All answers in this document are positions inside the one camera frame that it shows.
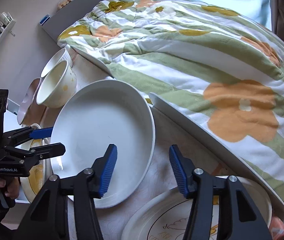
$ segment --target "bed frame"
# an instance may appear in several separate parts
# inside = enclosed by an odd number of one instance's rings
[[[57,41],[58,36],[70,25],[83,18],[103,0],[73,0],[47,20],[42,28],[49,36]]]

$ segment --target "plate rim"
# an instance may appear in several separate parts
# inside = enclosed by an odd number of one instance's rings
[[[217,176],[219,178],[223,178],[223,179],[226,179],[228,176]],[[265,194],[262,194],[260,192],[260,189],[263,189],[264,188],[259,185],[258,183],[256,183],[255,181],[253,180],[250,180],[250,179],[247,179],[247,178],[243,178],[243,177],[239,177],[237,176],[237,178],[239,180],[242,180],[242,181],[245,181],[244,183],[246,184],[249,184],[250,186],[254,187],[262,196],[265,196]],[[143,216],[143,214],[145,213],[145,211],[149,210],[150,208],[152,208],[155,204],[158,204],[164,200],[166,200],[168,197],[170,197],[171,195],[173,194],[176,194],[178,193],[178,187],[174,187],[174,188],[171,188],[163,193],[161,193],[160,195],[157,195],[156,197],[154,197],[153,199],[151,199],[150,201],[148,201],[147,203],[145,203],[139,210],[137,210],[129,219],[129,221],[127,222],[127,224],[125,225],[123,231],[122,231],[122,234],[121,234],[121,240],[128,240],[130,239],[130,230],[132,228],[134,228],[134,224],[138,221],[138,218],[141,218]],[[271,201],[270,201],[270,198],[269,198],[269,195],[267,194],[267,192],[265,191],[267,197],[266,197],[266,200],[268,202],[268,205],[271,204]],[[271,206],[271,209],[270,209],[270,217],[268,219],[268,222],[267,222],[267,226],[269,227],[270,225],[270,222],[271,222],[271,218],[272,218],[272,206]]]
[[[151,165],[151,161],[152,161],[152,158],[153,158],[153,154],[154,154],[154,147],[155,147],[155,124],[154,124],[154,118],[153,118],[153,114],[152,114],[152,111],[146,101],[146,99],[140,94],[140,91],[137,90],[135,87],[133,87],[132,85],[130,85],[129,83],[127,82],[124,82],[124,81],[120,81],[120,80],[116,80],[116,79],[103,79],[103,80],[97,80],[95,82],[92,82],[88,85],[86,85],[85,87],[81,88],[79,91],[77,91],[67,102],[66,104],[63,106],[63,108],[61,109],[55,123],[57,122],[57,120],[59,119],[59,117],[61,116],[61,113],[63,112],[63,109],[66,107],[66,105],[75,97],[78,95],[78,93],[80,93],[81,91],[85,90],[85,89],[88,89],[89,86],[93,85],[93,84],[96,84],[96,83],[99,83],[99,82],[104,82],[104,83],[111,83],[111,82],[120,82],[120,83],[123,83],[127,86],[129,86],[130,88],[134,89],[141,97],[143,103],[145,104],[146,106],[146,109],[148,110],[148,113],[149,113],[149,116],[150,116],[150,121],[151,121],[151,125],[152,125],[152,145],[151,145],[151,151],[150,151],[150,156],[149,156],[149,160],[148,160],[148,163],[146,165],[146,168],[140,178],[140,180],[138,181],[138,183],[135,185],[135,187],[133,188],[132,192],[127,195],[125,198],[121,198],[120,201],[117,201],[113,204],[108,204],[108,205],[100,205],[99,203],[95,203],[95,208],[97,209],[102,209],[102,208],[110,208],[110,207],[114,207],[120,203],[122,203],[124,200],[126,200],[127,198],[129,198],[135,191],[136,189],[138,188],[138,186],[141,184],[142,180],[144,179],[146,173],[148,172],[149,170],[149,167]],[[52,171],[54,173],[54,167],[52,165],[52,160],[50,159],[50,163],[51,163],[51,167],[52,167]],[[71,199],[72,201],[74,201],[74,197],[73,196],[68,196],[69,199]]]

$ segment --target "wall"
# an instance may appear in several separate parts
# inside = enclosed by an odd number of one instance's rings
[[[46,15],[56,12],[61,0],[0,0],[0,13],[7,11],[17,21],[0,46],[0,89],[20,104],[32,80],[39,77],[47,61],[59,50],[38,26]]]

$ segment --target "bowl rim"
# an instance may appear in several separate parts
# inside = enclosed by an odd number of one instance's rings
[[[27,92],[23,98],[23,100],[26,98],[27,94],[28,94],[28,90],[29,88],[31,87],[32,83],[35,82],[37,79],[39,79],[39,82],[38,82],[38,85],[37,85],[37,88],[36,90],[34,91],[33,95],[32,95],[32,100],[30,101],[30,103],[28,104],[27,102],[24,103],[23,101],[21,102],[20,104],[20,107],[18,109],[18,114],[17,114],[17,121],[18,121],[18,124],[21,125],[22,122],[24,121],[30,107],[32,106],[34,100],[36,99],[36,95],[37,95],[37,92],[39,91],[39,88],[41,86],[41,82],[42,82],[42,78],[38,77],[38,78],[35,78],[29,85],[28,89],[27,89]]]
[[[45,67],[43,68],[43,70],[42,70],[42,72],[41,72],[41,75],[40,75],[41,78],[45,78],[45,76],[47,76],[47,75],[49,74],[49,72],[50,72],[52,69],[55,68],[55,66],[57,65],[57,63],[55,63],[55,65],[54,65],[49,71],[47,70],[47,68],[49,68],[48,64],[51,62],[51,60],[53,60],[53,58],[54,58],[58,53],[61,53],[62,51],[63,51],[63,53],[62,53],[61,57],[60,57],[56,62],[58,62],[58,61],[63,57],[63,55],[64,55],[66,52],[68,52],[65,47],[62,48],[62,49],[60,49],[60,50],[58,50],[58,51],[51,57],[51,59],[46,63]]]
[[[62,74],[62,76],[60,77],[58,83],[55,85],[55,88],[48,94],[48,96],[47,96],[44,100],[42,100],[42,101],[38,100],[39,93],[41,94],[41,88],[43,87],[43,84],[45,83],[47,77],[50,75],[50,73],[51,73],[58,65],[60,65],[60,64],[62,64],[62,63],[64,63],[64,62],[66,63],[66,65],[65,65],[65,68],[64,68],[64,70],[63,70],[63,74]],[[60,61],[57,65],[55,65],[55,66],[49,71],[49,73],[48,73],[48,74],[46,75],[46,77],[43,79],[43,82],[41,83],[41,85],[40,85],[40,87],[39,87],[39,90],[38,90],[38,93],[37,93],[37,104],[38,104],[38,105],[43,104],[43,103],[53,94],[53,92],[55,92],[55,90],[57,89],[58,85],[61,83],[62,78],[65,76],[68,67],[69,67],[69,62],[64,59],[64,60]]]

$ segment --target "blanket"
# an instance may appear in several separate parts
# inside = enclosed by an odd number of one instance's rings
[[[154,92],[243,159],[284,201],[284,42],[192,0],[104,0],[58,37]]]

